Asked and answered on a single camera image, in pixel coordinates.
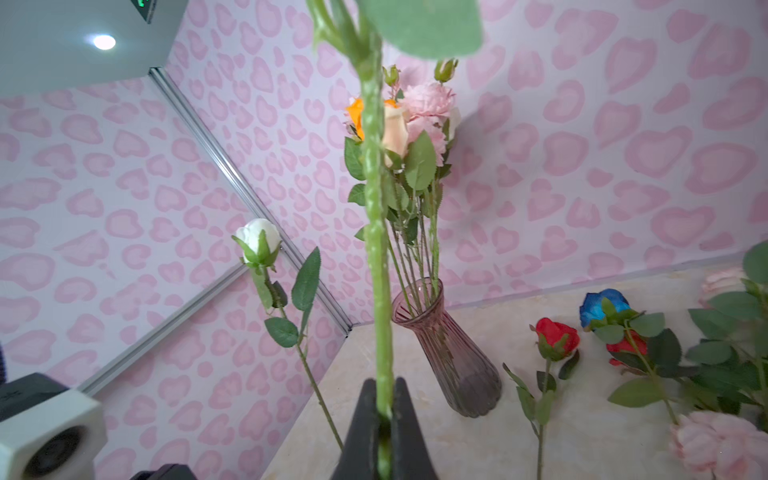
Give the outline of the pink peony flower spray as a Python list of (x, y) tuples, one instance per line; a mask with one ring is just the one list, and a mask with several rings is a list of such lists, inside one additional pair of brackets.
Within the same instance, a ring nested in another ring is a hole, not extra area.
[(408, 111), (408, 144), (425, 132), (432, 141), (438, 167), (443, 166), (461, 122), (456, 93), (447, 85), (453, 79), (458, 63), (458, 59), (439, 61), (434, 69), (434, 80), (408, 86), (400, 101)]

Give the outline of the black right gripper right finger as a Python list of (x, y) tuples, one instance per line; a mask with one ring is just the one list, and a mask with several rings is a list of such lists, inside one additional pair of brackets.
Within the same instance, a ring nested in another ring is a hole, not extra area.
[(394, 385), (391, 420), (392, 478), (394, 480), (437, 480), (438, 475), (420, 428), (404, 378)]

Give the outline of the light blue flower spray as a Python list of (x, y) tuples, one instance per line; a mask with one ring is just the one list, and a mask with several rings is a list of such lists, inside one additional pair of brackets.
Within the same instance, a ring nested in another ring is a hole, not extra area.
[(379, 413), (378, 478), (392, 478), (391, 420), (394, 385), (392, 299), (388, 268), (384, 178), (383, 45), (422, 59), (448, 60), (475, 53), (483, 43), (480, 8), (475, 1), (360, 1), (350, 14), (342, 1), (310, 1), (315, 42), (326, 42), (350, 61), (364, 102), (362, 125), (364, 230), (371, 272)]

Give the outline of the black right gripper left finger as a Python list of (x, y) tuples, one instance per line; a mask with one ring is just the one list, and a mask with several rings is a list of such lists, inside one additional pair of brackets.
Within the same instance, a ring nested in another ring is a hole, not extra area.
[(378, 478), (380, 418), (376, 407), (374, 379), (363, 382), (338, 464), (332, 480), (375, 480)]

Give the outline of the white rose spray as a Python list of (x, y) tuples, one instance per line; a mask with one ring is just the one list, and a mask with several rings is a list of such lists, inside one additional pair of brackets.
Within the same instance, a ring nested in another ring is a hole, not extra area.
[(297, 352), (333, 438), (337, 446), (343, 448), (343, 441), (308, 360), (308, 324), (320, 284), (320, 250), (312, 250), (303, 261), (291, 291), (287, 292), (270, 277), (282, 245), (275, 224), (264, 218), (254, 219), (238, 228), (232, 240), (240, 247), (241, 262), (250, 270), (261, 304), (270, 315), (265, 320), (267, 333), (280, 347)]

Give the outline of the orange flower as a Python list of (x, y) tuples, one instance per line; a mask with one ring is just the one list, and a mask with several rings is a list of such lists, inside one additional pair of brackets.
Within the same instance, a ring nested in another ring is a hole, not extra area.
[[(385, 139), (388, 131), (391, 129), (391, 124), (399, 117), (399, 104), (393, 100), (388, 99), (384, 101), (385, 104), (385, 121), (384, 121), (384, 135), (382, 139)], [(346, 108), (346, 113), (349, 119), (349, 125), (354, 130), (353, 135), (360, 141), (365, 139), (365, 133), (362, 125), (362, 114), (364, 111), (364, 102), (362, 98), (356, 98)]]

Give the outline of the large pink rose spray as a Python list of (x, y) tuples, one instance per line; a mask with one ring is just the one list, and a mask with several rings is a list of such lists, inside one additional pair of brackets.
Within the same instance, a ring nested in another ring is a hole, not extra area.
[(732, 285), (688, 311), (704, 338), (686, 352), (697, 367), (692, 382), (713, 393), (717, 408), (746, 408), (767, 428), (767, 243), (750, 248), (742, 268), (722, 281)]

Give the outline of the pink ribbed glass vase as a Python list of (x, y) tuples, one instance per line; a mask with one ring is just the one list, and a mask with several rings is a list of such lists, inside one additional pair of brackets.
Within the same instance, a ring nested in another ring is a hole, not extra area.
[(454, 411), (477, 418), (496, 407), (498, 370), (446, 310), (441, 280), (426, 277), (405, 287), (393, 300), (392, 322), (416, 335)]

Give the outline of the peach rose stem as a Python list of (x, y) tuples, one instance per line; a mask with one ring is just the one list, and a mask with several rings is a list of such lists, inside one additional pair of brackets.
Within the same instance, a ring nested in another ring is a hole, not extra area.
[(408, 147), (408, 118), (409, 114), (405, 109), (385, 104), (382, 146), (400, 157), (405, 155)]

